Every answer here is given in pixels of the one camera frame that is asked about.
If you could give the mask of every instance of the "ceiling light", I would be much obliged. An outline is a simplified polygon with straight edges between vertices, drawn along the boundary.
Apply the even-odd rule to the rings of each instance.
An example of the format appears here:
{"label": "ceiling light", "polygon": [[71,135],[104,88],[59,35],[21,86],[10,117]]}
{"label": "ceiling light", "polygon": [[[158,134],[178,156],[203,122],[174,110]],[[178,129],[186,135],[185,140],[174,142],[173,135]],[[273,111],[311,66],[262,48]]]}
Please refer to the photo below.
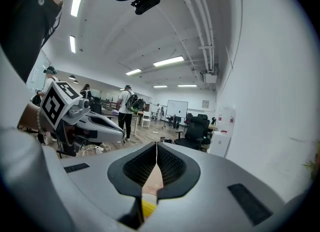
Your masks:
{"label": "ceiling light", "polygon": [[81,0],[73,0],[71,7],[71,15],[77,17]]}
{"label": "ceiling light", "polygon": [[183,84],[183,85],[178,85],[178,87],[197,87],[196,84]]}
{"label": "ceiling light", "polygon": [[156,67],[159,67],[159,66],[163,66],[163,65],[167,65],[167,64],[171,64],[171,63],[176,63],[176,62],[183,62],[183,61],[184,61],[184,57],[179,56],[179,57],[170,58],[170,59],[166,59],[163,61],[153,63],[153,65],[155,65]]}
{"label": "ceiling light", "polygon": [[141,72],[141,70],[140,69],[136,69],[136,70],[133,70],[133,71],[125,73],[125,74],[130,76],[130,75],[133,75],[133,74],[136,74],[136,73],[139,73],[139,72]]}
{"label": "ceiling light", "polygon": [[73,35],[70,35],[70,47],[71,52],[76,53],[76,38]]}

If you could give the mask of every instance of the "yellow object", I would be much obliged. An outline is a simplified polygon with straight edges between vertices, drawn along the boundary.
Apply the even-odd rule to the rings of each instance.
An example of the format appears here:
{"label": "yellow object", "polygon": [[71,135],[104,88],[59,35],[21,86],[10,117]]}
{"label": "yellow object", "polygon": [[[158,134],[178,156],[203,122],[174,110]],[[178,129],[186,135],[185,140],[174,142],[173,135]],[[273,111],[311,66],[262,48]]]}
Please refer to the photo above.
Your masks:
{"label": "yellow object", "polygon": [[147,202],[146,200],[141,200],[142,201],[142,213],[144,217],[149,217],[154,210],[156,209],[156,205],[150,202]]}

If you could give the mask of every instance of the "wooden floor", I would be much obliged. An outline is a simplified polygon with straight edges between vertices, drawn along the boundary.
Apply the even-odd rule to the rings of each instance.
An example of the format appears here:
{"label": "wooden floor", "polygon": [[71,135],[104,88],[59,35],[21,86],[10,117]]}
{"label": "wooden floor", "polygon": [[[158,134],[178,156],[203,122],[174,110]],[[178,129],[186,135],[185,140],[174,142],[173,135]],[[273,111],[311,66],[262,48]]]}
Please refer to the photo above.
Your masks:
{"label": "wooden floor", "polygon": [[[116,142],[103,142],[101,144],[101,148],[104,149],[103,153],[119,150],[119,149],[125,149],[130,148],[138,144],[148,144],[150,142],[159,142],[160,137],[167,137],[171,140],[178,139],[178,133],[175,133],[175,129],[172,126],[169,126],[166,123],[166,127],[162,128],[164,126],[163,121],[152,121],[150,125],[150,129],[148,127],[141,125],[137,125],[136,129],[136,135],[134,136],[134,129],[135,129],[136,119],[132,119],[131,123],[131,135],[130,135],[130,141],[127,141],[126,143],[116,143]],[[58,149],[57,142],[53,142],[49,144],[50,147],[53,147],[55,150]],[[82,155],[96,155],[97,151],[94,148],[89,149],[90,147],[95,147],[95,145],[88,145],[83,146],[82,149],[77,153],[77,157],[81,157]],[[62,155],[62,158],[68,158],[70,156]]]}

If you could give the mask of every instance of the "shirt button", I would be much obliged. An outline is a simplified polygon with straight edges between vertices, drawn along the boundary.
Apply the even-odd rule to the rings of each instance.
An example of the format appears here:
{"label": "shirt button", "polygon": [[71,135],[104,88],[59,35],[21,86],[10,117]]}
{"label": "shirt button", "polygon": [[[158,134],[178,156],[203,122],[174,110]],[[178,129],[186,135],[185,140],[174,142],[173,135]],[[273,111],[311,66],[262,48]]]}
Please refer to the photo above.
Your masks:
{"label": "shirt button", "polygon": [[39,4],[39,5],[43,6],[44,3],[45,3],[45,0],[38,0],[38,4]]}

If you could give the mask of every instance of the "wall-mounted poster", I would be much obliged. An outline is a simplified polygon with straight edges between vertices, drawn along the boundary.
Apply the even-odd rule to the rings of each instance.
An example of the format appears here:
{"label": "wall-mounted poster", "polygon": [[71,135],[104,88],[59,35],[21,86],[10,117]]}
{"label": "wall-mounted poster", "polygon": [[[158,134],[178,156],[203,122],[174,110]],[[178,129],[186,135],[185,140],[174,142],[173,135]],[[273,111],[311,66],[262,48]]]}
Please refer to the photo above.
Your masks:
{"label": "wall-mounted poster", "polygon": [[209,100],[203,100],[202,101],[202,108],[208,109],[209,108]]}

